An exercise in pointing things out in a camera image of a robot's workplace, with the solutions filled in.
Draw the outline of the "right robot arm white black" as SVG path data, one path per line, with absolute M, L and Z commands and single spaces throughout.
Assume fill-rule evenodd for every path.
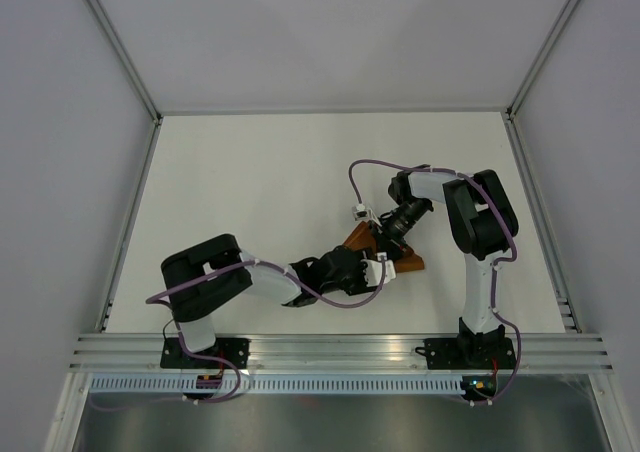
M 406 254 L 405 236 L 434 210 L 433 204 L 446 207 L 466 273 L 456 353 L 469 367 L 482 365 L 491 357 L 492 345 L 505 336 L 505 323 L 496 312 L 498 270 L 503 262 L 517 257 L 514 238 L 519 224 L 497 173 L 487 169 L 461 177 L 445 171 L 400 171 L 391 179 L 388 194 L 396 208 L 381 216 L 376 239 L 396 247 L 389 254 L 394 259 Z

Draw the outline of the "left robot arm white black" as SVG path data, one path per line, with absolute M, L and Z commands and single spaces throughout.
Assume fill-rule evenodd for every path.
M 279 266 L 244 251 L 231 234 L 169 256 L 160 270 L 166 291 L 148 301 L 170 308 L 183 355 L 198 368 L 209 367 L 218 356 L 214 312 L 242 294 L 263 296 L 289 308 L 318 301 L 346 308 L 346 303 L 326 295 L 335 291 L 350 296 L 374 293 L 386 278 L 378 262 L 345 246 L 319 258 Z

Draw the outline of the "orange cloth napkin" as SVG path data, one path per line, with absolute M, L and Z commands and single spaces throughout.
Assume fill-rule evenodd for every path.
M 343 242 L 346 248 L 362 253 L 367 259 L 375 259 L 385 253 L 398 274 L 425 269 L 424 260 L 404 239 L 393 239 L 373 221 L 360 222 Z

